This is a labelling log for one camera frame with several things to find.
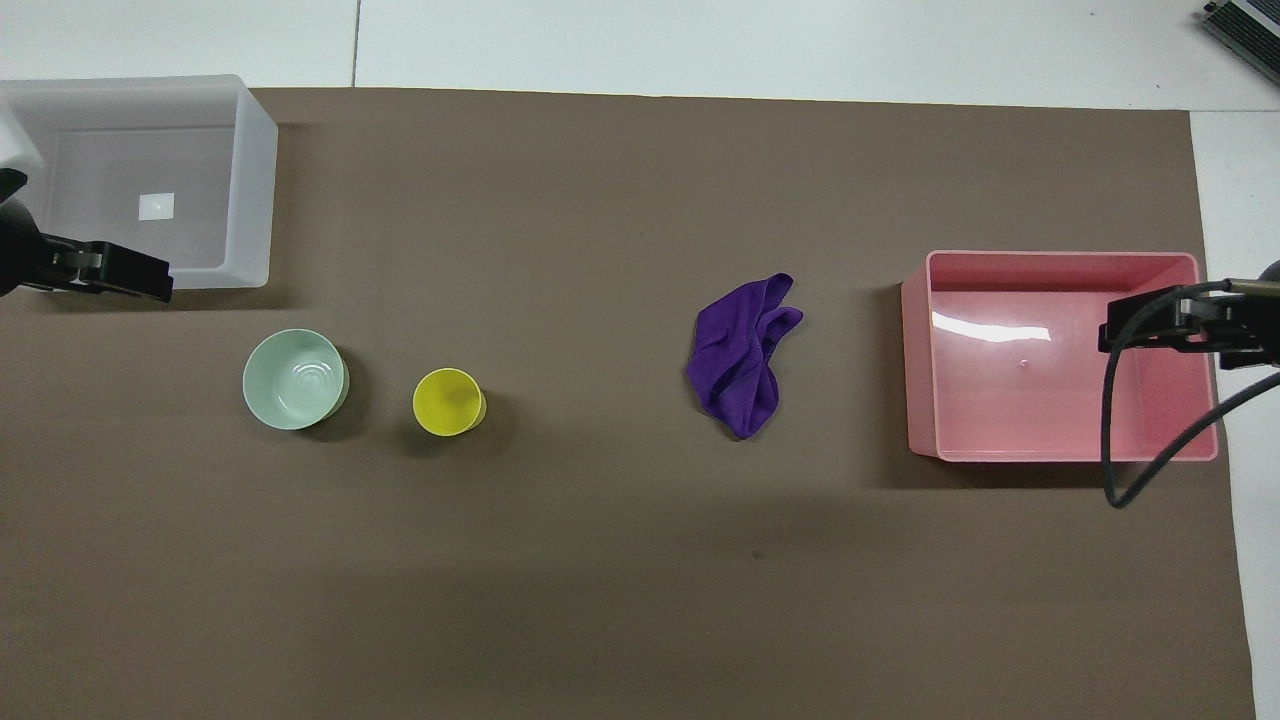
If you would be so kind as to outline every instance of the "pink plastic container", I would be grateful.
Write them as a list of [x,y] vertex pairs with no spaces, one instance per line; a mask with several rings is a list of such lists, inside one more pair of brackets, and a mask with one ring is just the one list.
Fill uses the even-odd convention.
[[[948,461],[1097,461],[1107,302],[1198,279],[1183,252],[931,252],[902,283],[911,450]],[[1151,460],[1212,406],[1208,363],[1125,351],[1116,460]],[[1178,459],[1216,455],[1211,429]]]

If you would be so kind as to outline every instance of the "translucent storage box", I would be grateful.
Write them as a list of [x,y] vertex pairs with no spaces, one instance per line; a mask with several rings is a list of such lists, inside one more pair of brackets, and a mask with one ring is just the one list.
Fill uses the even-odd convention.
[[236,76],[0,82],[44,159],[40,229],[168,260],[174,288],[266,283],[276,127]]
[[[1183,252],[936,251],[902,283],[911,450],[951,461],[1098,460],[1107,302],[1198,282]],[[1210,357],[1126,350],[1112,456],[1151,460],[1213,405]],[[1211,460],[1208,429],[1179,455]]]

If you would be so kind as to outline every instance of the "white plastic bin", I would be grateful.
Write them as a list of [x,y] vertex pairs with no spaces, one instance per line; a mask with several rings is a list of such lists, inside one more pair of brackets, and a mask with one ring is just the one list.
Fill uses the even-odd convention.
[[0,82],[44,158],[40,229],[169,261],[174,288],[266,284],[276,127],[237,76]]

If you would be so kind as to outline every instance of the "brown tabletop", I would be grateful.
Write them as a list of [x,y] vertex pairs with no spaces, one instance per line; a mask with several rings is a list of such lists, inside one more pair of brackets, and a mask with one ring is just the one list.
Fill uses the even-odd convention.
[[[1251,717],[1226,456],[1124,511],[1089,464],[906,447],[933,249],[1202,256],[1184,113],[257,91],[271,281],[0,301],[0,716]],[[787,272],[735,442],[699,309]],[[351,368],[288,433],[248,352]],[[433,438],[410,395],[489,396]]]

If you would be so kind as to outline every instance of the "crumpled towel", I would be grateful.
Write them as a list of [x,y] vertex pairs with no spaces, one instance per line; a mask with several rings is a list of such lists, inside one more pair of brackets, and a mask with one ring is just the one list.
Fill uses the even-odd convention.
[[750,282],[698,314],[685,374],[703,407],[739,438],[759,432],[778,407],[769,357],[804,313],[778,307],[795,281],[786,273]]

